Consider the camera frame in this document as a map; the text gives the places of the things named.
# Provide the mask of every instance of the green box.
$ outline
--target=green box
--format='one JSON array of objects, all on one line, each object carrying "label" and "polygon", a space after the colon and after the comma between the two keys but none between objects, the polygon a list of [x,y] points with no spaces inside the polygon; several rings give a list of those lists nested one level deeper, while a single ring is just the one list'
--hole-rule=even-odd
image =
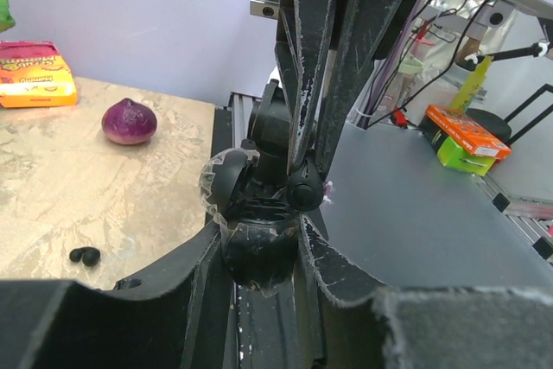
[{"label": "green box", "polygon": [[438,150],[438,159],[447,167],[484,176],[495,163],[493,157],[474,156],[464,150],[453,138],[443,141]]}]

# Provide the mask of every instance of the black earbud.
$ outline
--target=black earbud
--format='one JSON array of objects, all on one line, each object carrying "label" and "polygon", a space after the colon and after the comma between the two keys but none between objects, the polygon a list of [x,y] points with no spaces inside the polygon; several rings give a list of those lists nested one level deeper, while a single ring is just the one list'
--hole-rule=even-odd
[{"label": "black earbud", "polygon": [[75,248],[69,252],[69,259],[72,263],[78,263],[82,259],[85,266],[93,267],[100,260],[100,250],[91,246]]}]

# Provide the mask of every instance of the white wall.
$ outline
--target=white wall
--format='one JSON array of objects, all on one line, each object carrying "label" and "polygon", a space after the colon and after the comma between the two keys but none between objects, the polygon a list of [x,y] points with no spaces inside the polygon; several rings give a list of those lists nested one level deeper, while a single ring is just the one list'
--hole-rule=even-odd
[{"label": "white wall", "polygon": [[226,104],[261,95],[276,24],[249,0],[10,0],[0,39],[54,41],[79,76]]}]

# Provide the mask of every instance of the yellow object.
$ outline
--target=yellow object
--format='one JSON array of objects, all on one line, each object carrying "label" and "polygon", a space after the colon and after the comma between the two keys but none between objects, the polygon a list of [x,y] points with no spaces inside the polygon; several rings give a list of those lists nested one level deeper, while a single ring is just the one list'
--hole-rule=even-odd
[{"label": "yellow object", "polygon": [[51,42],[0,42],[0,105],[50,107],[77,103],[71,70]]},{"label": "yellow object", "polygon": [[468,108],[468,105],[473,100],[474,96],[478,93],[482,84],[486,80],[486,74],[489,67],[492,65],[492,57],[487,56],[484,60],[476,67],[473,73],[471,73],[465,84],[461,87],[457,95],[455,96],[453,102],[449,106],[451,110],[460,110],[465,111]]}]

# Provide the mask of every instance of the gray surface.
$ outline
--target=gray surface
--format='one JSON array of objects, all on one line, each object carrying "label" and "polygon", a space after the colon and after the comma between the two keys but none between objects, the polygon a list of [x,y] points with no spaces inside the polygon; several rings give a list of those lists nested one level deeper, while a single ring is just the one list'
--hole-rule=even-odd
[{"label": "gray surface", "polygon": [[553,268],[417,132],[348,124],[322,207],[330,242],[396,286],[553,286]]},{"label": "gray surface", "polygon": [[550,292],[381,289],[372,310],[385,367],[551,368]]}]

